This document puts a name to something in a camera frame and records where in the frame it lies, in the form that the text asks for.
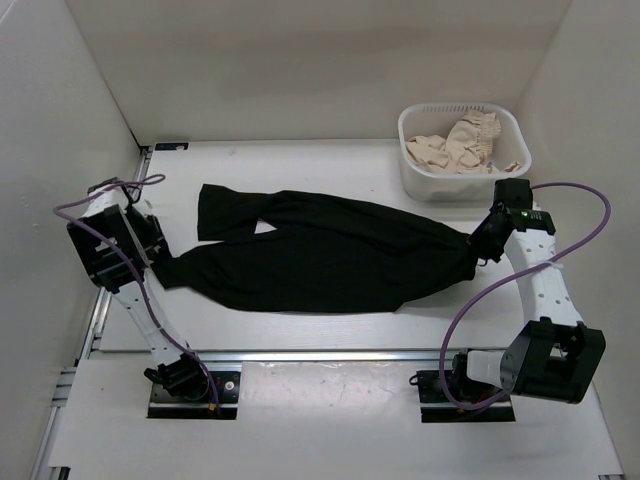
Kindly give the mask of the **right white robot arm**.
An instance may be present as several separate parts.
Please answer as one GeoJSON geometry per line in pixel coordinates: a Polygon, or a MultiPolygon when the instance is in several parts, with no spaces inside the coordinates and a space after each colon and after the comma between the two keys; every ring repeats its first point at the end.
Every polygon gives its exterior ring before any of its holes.
{"type": "Polygon", "coordinates": [[[578,404],[606,348],[603,333],[585,325],[565,285],[560,261],[575,249],[556,249],[553,220],[535,206],[533,191],[524,179],[496,181],[489,214],[468,238],[479,259],[506,257],[514,272],[462,310],[516,282],[525,325],[504,351],[463,351],[450,372],[439,372],[446,398],[463,410],[480,410],[503,396],[578,404]]]}

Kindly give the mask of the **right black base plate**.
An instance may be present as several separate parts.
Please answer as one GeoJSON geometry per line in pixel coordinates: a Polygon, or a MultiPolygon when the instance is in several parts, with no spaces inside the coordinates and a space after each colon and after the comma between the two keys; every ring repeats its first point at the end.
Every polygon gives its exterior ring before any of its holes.
{"type": "Polygon", "coordinates": [[[509,423],[516,416],[509,396],[485,409],[464,410],[449,402],[444,395],[436,370],[418,370],[409,378],[418,390],[421,422],[424,424],[509,423]]]}

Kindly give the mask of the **black trousers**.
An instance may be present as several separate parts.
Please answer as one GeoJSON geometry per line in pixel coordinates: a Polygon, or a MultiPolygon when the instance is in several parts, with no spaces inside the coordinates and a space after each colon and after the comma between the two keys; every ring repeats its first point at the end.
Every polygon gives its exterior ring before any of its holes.
{"type": "Polygon", "coordinates": [[[189,288],[253,312],[394,312],[474,278],[466,234],[383,205],[320,193],[243,193],[203,185],[199,246],[154,263],[189,288]]]}

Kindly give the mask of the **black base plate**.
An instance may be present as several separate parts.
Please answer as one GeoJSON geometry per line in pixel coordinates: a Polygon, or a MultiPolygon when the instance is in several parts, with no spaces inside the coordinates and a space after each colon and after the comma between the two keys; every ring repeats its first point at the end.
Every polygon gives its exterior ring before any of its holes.
{"type": "Polygon", "coordinates": [[[191,397],[170,395],[156,379],[153,380],[147,407],[149,419],[168,420],[235,420],[241,387],[240,370],[211,370],[219,406],[210,403],[211,396],[191,397]]]}
{"type": "Polygon", "coordinates": [[[436,370],[418,370],[409,378],[418,390],[421,422],[424,424],[509,423],[516,416],[509,396],[485,409],[464,410],[449,402],[444,395],[436,370]]]}

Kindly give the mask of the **beige trousers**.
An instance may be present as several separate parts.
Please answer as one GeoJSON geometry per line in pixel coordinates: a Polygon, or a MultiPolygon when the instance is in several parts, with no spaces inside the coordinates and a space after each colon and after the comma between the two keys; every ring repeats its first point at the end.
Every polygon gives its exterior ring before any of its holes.
{"type": "Polygon", "coordinates": [[[510,163],[499,169],[491,161],[494,142],[502,126],[495,112],[468,110],[446,138],[439,135],[414,136],[405,142],[413,163],[433,174],[497,174],[519,170],[522,164],[510,163]]]}

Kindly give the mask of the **front aluminium rail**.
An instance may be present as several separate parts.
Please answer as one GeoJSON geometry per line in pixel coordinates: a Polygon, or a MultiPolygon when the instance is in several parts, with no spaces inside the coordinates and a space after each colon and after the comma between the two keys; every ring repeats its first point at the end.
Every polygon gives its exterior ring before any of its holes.
{"type": "Polygon", "coordinates": [[[281,350],[205,351],[198,354],[205,363],[242,362],[384,362],[437,361],[438,349],[418,350],[281,350]]]}

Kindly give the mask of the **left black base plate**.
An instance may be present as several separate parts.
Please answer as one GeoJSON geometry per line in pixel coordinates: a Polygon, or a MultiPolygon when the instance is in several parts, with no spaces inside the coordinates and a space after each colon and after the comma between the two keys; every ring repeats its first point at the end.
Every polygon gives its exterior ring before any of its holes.
{"type": "Polygon", "coordinates": [[[241,387],[240,370],[211,370],[219,406],[210,403],[211,396],[191,397],[170,395],[156,379],[153,380],[147,407],[149,419],[168,420],[235,420],[241,387]]]}

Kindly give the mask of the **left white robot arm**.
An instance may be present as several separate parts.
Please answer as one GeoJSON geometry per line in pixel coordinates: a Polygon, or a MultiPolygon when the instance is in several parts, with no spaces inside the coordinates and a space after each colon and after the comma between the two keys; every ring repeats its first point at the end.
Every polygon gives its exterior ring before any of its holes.
{"type": "Polygon", "coordinates": [[[163,174],[138,181],[114,177],[91,187],[86,198],[54,207],[53,213],[67,222],[67,233],[89,279],[112,295],[142,335],[155,364],[145,377],[173,397],[216,405],[211,374],[171,325],[145,282],[153,264],[167,259],[170,252],[151,205],[133,194],[165,179],[163,174]]]}

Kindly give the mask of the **white plastic basket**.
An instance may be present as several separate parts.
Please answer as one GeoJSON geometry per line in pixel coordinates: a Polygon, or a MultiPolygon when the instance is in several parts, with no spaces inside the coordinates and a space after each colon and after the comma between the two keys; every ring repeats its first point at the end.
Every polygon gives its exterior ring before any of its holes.
{"type": "Polygon", "coordinates": [[[491,198],[494,182],[526,175],[532,158],[513,114],[505,108],[483,102],[436,102],[405,108],[399,116],[398,136],[401,157],[399,169],[405,191],[414,199],[433,202],[479,201],[491,198]],[[497,173],[445,174],[431,173],[419,167],[407,147],[409,140],[420,134],[444,135],[450,132],[464,114],[478,111],[494,113],[502,131],[494,141],[489,157],[497,173]]]}

